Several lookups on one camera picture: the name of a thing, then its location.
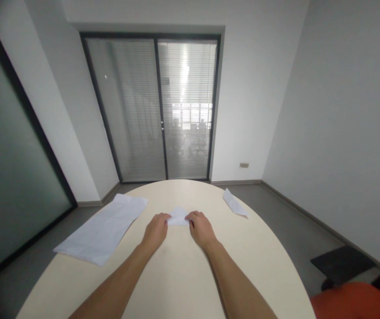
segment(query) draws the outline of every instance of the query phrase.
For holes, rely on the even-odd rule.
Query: black chair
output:
[[[355,276],[369,270],[375,263],[351,246],[343,246],[311,259],[327,279],[322,284],[322,291],[340,286]],[[380,276],[372,282],[380,290]]]

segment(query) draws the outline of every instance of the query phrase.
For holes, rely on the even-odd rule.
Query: paper sheet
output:
[[[224,195],[222,196],[227,205],[233,211],[233,213],[238,215],[250,217],[249,213],[242,207],[242,205],[234,198],[234,196],[230,193],[229,189],[226,188]]]
[[[171,225],[189,225],[189,221],[185,220],[184,217],[186,217],[189,213],[187,213],[184,208],[181,208],[179,206],[175,207],[172,212],[169,213],[171,215],[171,218],[168,218],[168,226]]]
[[[117,194],[54,251],[103,266],[148,202],[142,197]]]

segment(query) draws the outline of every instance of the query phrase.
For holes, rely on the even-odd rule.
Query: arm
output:
[[[169,214],[156,214],[143,240],[124,263],[107,278],[70,318],[120,318],[152,254],[167,236]]]
[[[205,215],[194,211],[186,219],[190,219],[194,240],[209,257],[229,318],[277,319],[259,291],[217,240]]]

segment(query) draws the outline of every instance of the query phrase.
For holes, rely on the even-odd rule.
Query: horizontal blinds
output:
[[[153,39],[88,39],[123,182],[166,178]]]
[[[170,179],[206,179],[217,42],[159,40]]]

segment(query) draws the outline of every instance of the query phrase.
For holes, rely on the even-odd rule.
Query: black door frame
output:
[[[209,152],[208,152],[208,173],[205,179],[193,179],[197,181],[207,181],[209,180],[210,168],[211,168],[211,156],[212,156],[212,139],[213,139],[213,122],[215,119],[215,109],[217,104],[217,85],[218,85],[218,67],[220,64],[220,48],[221,48],[221,34],[185,34],[185,33],[140,33],[140,32],[88,32],[83,31],[79,33],[81,37],[82,47],[84,49],[85,58],[87,60],[89,73],[91,76],[91,81],[93,82],[94,91],[96,93],[98,106],[100,108],[101,117],[103,119],[103,124],[106,129],[106,135],[109,140],[110,150],[112,152],[113,160],[115,163],[115,168],[118,173],[119,181],[121,184],[137,184],[137,183],[152,183],[155,181],[144,181],[144,182],[124,182],[122,179],[122,174],[120,173],[119,161],[116,156],[115,147],[113,144],[112,134],[110,132],[109,123],[107,121],[106,111],[103,105],[103,100],[101,98],[100,88],[98,87],[97,77],[94,70],[94,65],[91,60],[91,55],[88,48],[88,43],[86,39],[152,39],[155,44],[155,59],[156,59],[156,73],[158,79],[158,90],[159,90],[159,107],[160,107],[160,117],[161,117],[161,129],[162,129],[162,140],[163,140],[163,157],[165,160],[165,176],[166,180],[168,177],[168,167],[167,167],[167,150],[165,142],[165,130],[163,121],[163,101],[162,101],[162,88],[161,88],[161,78],[160,78],[160,67],[159,67],[159,39],[173,39],[173,40],[216,40],[217,41],[217,55],[215,61],[215,74],[214,74],[214,84],[213,84],[213,97],[212,97],[212,116],[211,116],[211,130],[209,133]]]
[[[63,174],[62,169],[60,168],[60,165],[56,159],[56,156],[50,146],[50,143],[48,142],[47,137],[45,136],[45,133],[42,129],[42,126],[40,122],[38,121],[38,118],[35,114],[34,109],[32,108],[32,104],[29,101],[26,92],[19,80],[19,77],[16,74],[16,71],[14,70],[14,67],[8,58],[8,55],[6,51],[4,50],[4,47],[0,41],[0,65],[2,66],[5,75],[9,82],[12,85],[12,88],[14,92],[16,93],[19,102],[21,103],[23,110],[26,114],[26,117],[28,118],[29,122],[31,123],[31,126],[34,130],[34,132],[37,135],[37,138],[39,142],[41,143],[43,150],[45,152],[45,155],[47,156],[61,186],[63,187],[63,190],[65,191],[65,194],[67,198],[69,199],[72,206],[65,211],[63,214],[58,216],[54,221],[52,221],[47,227],[45,227],[43,230],[41,230],[39,233],[37,233],[34,237],[29,239],[25,244],[23,244],[19,249],[17,249],[15,252],[13,252],[10,256],[8,256],[4,261],[0,263],[0,272],[6,268],[10,263],[12,263],[17,257],[19,257],[22,253],[24,253],[29,247],[31,247],[34,243],[36,243],[42,236],[44,236],[46,233],[48,233],[54,226],[56,226],[64,217],[66,217],[71,211],[73,211],[75,208],[77,208],[77,202],[75,200],[75,197],[72,193],[72,190],[70,189],[70,186],[66,180],[66,177]]]

